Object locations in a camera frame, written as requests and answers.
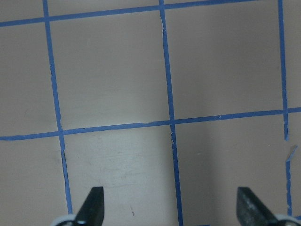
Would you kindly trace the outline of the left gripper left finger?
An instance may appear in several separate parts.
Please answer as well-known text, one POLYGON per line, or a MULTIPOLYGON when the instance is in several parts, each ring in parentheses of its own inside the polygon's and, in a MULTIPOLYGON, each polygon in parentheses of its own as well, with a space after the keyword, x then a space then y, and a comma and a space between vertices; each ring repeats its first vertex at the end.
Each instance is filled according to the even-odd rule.
POLYGON ((104 189, 92 187, 77 214, 60 216, 51 226, 101 226, 104 221, 104 189))

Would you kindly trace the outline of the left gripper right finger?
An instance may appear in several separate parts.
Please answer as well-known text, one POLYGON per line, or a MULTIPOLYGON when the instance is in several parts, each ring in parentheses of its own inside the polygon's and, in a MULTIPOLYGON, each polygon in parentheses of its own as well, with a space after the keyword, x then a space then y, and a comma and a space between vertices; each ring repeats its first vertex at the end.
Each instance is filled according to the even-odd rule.
POLYGON ((301 221, 283 214, 273 214, 248 187, 238 187, 236 216, 241 226, 299 226, 301 221))

